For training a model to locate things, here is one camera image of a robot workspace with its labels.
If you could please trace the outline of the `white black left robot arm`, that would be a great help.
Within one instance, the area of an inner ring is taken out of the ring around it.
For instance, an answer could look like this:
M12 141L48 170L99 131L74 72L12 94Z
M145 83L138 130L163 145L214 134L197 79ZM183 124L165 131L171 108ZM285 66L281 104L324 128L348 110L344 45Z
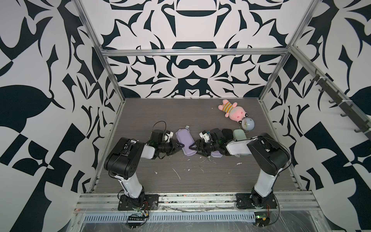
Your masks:
M144 200L144 188L136 175L141 158L154 160L160 158L160 154L171 156L185 147L173 135L168 130L153 130L147 142L126 137L119 139L103 167L111 178L119 181L126 197L139 202Z

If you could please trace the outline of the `lavender umbrella case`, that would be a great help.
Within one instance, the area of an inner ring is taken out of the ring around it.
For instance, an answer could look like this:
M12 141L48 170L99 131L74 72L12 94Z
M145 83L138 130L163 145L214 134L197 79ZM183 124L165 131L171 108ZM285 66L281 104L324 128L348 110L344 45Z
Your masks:
M211 152L211 156L214 158L221 158L223 157L223 154L221 154L219 151L213 151Z

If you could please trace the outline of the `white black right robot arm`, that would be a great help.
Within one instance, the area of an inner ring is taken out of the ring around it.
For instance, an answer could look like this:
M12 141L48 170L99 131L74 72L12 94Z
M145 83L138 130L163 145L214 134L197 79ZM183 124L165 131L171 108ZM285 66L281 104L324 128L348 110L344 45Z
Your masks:
M260 174L250 195L250 202L257 207L272 198L273 187L279 174L291 165L292 155L269 134L236 139L231 129L212 129L201 132L200 139L186 146L203 156L219 152L225 156L252 155L260 167Z

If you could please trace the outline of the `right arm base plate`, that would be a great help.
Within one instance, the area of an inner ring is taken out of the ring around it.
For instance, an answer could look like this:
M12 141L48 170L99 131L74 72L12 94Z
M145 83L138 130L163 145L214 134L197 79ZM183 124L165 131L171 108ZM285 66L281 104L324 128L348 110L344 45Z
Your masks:
M238 209L276 209L277 203L272 192L266 197L260 196L255 191L236 194L236 207Z

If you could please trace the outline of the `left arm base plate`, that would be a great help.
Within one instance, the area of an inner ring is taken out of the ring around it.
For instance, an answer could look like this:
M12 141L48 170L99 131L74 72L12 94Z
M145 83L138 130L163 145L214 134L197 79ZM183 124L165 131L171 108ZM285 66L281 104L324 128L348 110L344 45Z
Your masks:
M144 210L155 210L158 208L158 194L141 194L138 198L130 198L126 195L121 195L118 211L129 211L137 208Z

